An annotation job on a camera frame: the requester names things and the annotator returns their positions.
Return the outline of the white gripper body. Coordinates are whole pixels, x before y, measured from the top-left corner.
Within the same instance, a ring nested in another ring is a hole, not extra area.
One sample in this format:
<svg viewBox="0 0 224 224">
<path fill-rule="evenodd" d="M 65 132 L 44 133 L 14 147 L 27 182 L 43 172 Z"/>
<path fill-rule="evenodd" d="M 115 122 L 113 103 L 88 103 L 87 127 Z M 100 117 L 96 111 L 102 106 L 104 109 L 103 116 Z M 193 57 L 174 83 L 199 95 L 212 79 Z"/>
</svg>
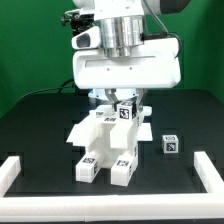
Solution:
<svg viewBox="0 0 224 224">
<path fill-rule="evenodd" d="M 172 88 L 181 79 L 175 38 L 145 41 L 130 57 L 106 58 L 102 49 L 77 51 L 73 74 L 80 89 Z"/>
</svg>

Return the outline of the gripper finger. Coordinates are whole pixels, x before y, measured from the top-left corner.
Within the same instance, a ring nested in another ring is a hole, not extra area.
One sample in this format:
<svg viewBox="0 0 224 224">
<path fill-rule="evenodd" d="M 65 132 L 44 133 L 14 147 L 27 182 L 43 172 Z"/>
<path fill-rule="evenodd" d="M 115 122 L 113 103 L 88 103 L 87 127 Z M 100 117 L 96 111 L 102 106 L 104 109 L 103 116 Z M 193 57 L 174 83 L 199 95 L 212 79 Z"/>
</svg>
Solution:
<svg viewBox="0 0 224 224">
<path fill-rule="evenodd" d="M 106 89 L 105 95 L 107 99 L 111 102 L 112 109 L 115 109 L 115 104 L 118 102 L 116 97 L 116 90 L 115 89 Z"/>
<path fill-rule="evenodd" d="M 147 89 L 138 88 L 136 90 L 135 103 L 136 103 L 136 108 L 137 108 L 138 112 L 143 111 L 143 101 L 144 101 L 146 94 L 147 94 Z"/>
</svg>

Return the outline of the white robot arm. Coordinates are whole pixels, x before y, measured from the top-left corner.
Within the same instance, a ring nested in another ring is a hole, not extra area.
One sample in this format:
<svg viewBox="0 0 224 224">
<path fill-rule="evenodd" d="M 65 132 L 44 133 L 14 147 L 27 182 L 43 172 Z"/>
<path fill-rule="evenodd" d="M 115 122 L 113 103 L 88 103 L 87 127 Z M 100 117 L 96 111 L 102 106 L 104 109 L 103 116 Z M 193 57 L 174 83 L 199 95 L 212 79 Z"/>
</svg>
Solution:
<svg viewBox="0 0 224 224">
<path fill-rule="evenodd" d="M 143 107 L 149 89 L 172 88 L 181 79 L 181 41 L 162 27 L 145 31 L 144 17 L 183 11 L 191 0 L 74 0 L 91 27 L 72 38 L 73 74 L 81 89 L 101 90 L 117 109 L 132 99 Z"/>
</svg>

